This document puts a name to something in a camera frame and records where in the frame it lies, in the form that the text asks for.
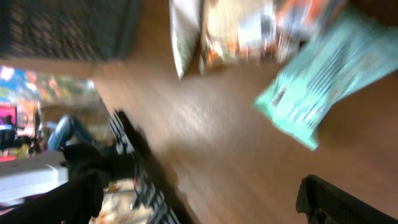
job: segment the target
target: black plastic crate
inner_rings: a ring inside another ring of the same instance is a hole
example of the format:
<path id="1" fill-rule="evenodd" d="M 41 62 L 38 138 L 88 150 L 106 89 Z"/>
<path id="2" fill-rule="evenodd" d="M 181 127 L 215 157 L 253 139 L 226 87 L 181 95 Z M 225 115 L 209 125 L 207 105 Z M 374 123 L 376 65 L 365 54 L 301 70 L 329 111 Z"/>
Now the black plastic crate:
<path id="1" fill-rule="evenodd" d="M 1 0 L 0 58 L 127 56 L 141 0 Z"/>

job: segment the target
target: wooden floor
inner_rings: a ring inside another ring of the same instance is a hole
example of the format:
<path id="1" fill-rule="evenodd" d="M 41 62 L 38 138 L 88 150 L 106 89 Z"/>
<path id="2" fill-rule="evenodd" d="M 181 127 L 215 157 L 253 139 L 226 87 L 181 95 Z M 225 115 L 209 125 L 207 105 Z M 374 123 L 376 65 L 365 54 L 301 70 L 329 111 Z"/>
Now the wooden floor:
<path id="1" fill-rule="evenodd" d="M 95 83 L 143 128 L 197 223 L 306 223 L 295 201 L 308 174 L 398 218 L 397 74 L 335 105 L 311 152 L 252 107 L 278 65 L 179 81 L 167 1 L 143 2 L 131 57 L 101 66 Z"/>

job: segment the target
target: snack bag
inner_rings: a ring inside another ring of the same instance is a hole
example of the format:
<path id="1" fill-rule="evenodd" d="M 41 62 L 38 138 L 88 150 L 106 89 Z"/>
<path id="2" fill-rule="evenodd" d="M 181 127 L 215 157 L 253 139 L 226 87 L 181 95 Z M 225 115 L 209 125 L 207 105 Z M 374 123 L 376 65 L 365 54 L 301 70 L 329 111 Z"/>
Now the snack bag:
<path id="1" fill-rule="evenodd" d="M 317 126 L 342 98 L 398 69 L 398 29 L 383 28 L 353 8 L 305 48 L 258 97 L 255 107 L 310 150 Z"/>
<path id="2" fill-rule="evenodd" d="M 317 37 L 346 0 L 206 0 L 201 68 L 241 62 L 277 62 Z"/>
<path id="3" fill-rule="evenodd" d="M 178 77 L 190 65 L 200 37 L 201 0 L 170 0 L 172 50 Z"/>

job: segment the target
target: black basket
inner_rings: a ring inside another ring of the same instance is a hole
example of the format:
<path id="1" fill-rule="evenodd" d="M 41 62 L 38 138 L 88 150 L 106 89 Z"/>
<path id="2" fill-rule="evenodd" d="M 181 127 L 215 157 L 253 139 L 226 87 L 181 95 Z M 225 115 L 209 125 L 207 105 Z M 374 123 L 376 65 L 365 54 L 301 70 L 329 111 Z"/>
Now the black basket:
<path id="1" fill-rule="evenodd" d="M 141 0 L 1 0 L 0 58 L 124 59 Z"/>
<path id="2" fill-rule="evenodd" d="M 115 111 L 111 120 L 111 129 L 117 140 L 119 154 L 131 154 L 135 158 L 135 177 L 139 186 L 131 208 L 141 205 L 150 207 L 154 213 L 148 224 L 191 224 L 184 204 L 180 201 L 177 191 L 167 182 L 166 175 L 157 158 L 152 154 L 145 134 L 135 128 L 123 111 Z"/>

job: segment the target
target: mint green bag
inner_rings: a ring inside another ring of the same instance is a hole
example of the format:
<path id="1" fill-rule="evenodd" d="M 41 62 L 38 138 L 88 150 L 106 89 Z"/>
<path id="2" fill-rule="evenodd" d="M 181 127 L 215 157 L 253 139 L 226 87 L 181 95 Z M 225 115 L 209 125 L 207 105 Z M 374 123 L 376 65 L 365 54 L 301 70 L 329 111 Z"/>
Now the mint green bag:
<path id="1" fill-rule="evenodd" d="M 398 69 L 398 30 L 349 7 L 278 74 L 255 107 L 312 151 L 331 106 Z"/>

